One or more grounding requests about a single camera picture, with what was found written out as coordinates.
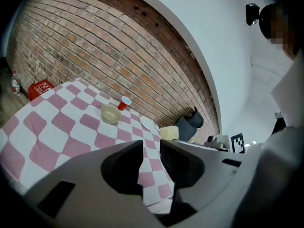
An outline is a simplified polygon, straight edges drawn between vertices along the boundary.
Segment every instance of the red cup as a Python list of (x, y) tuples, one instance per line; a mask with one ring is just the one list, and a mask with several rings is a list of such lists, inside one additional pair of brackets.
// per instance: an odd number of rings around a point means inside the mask
[(123, 96), (118, 105), (118, 110), (123, 111), (125, 108), (128, 107), (128, 105), (131, 105), (131, 103), (132, 101), (128, 97)]

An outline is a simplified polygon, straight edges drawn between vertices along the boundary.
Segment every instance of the wooden floor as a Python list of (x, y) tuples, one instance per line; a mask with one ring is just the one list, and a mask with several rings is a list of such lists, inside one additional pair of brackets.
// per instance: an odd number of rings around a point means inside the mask
[(0, 66), (0, 128), (29, 101), (17, 96), (11, 88), (11, 75), (5, 66)]

